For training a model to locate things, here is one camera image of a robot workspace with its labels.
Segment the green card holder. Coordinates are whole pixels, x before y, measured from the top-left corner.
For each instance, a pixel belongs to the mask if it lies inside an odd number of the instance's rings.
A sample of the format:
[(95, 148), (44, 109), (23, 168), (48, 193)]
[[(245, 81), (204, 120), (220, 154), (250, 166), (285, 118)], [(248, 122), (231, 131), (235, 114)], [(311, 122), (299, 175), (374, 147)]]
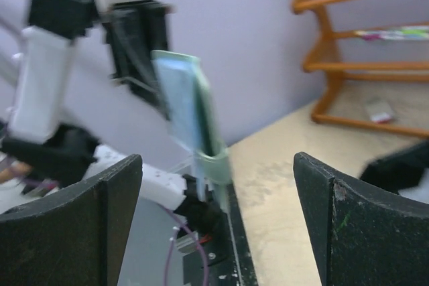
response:
[(210, 84), (195, 56), (163, 50), (151, 53), (168, 108), (170, 134), (189, 152), (197, 194), (214, 194), (221, 210), (230, 212), (227, 187), (233, 182), (227, 145), (222, 139)]

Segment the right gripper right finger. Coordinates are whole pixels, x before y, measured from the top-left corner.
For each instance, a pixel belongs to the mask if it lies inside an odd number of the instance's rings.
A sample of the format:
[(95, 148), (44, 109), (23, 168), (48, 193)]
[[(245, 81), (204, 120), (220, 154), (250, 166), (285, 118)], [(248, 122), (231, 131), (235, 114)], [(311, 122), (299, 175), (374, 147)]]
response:
[(322, 285), (427, 285), (428, 205), (297, 153), (294, 178)]

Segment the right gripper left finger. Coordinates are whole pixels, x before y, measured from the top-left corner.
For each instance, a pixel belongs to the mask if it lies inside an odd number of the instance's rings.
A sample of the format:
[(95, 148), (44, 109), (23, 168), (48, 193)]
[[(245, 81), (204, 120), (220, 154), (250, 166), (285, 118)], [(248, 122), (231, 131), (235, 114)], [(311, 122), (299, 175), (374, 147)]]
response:
[(130, 155), (1, 215), (1, 284), (116, 285), (142, 180)]

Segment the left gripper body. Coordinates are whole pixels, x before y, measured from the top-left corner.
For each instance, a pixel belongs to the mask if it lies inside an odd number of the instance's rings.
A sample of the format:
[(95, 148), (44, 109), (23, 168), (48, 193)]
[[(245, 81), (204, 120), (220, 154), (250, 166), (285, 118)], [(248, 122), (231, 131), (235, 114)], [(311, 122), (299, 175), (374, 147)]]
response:
[(169, 49), (169, 6), (158, 0), (95, 0), (95, 5), (113, 56), (112, 78), (168, 121), (166, 99), (151, 52)]

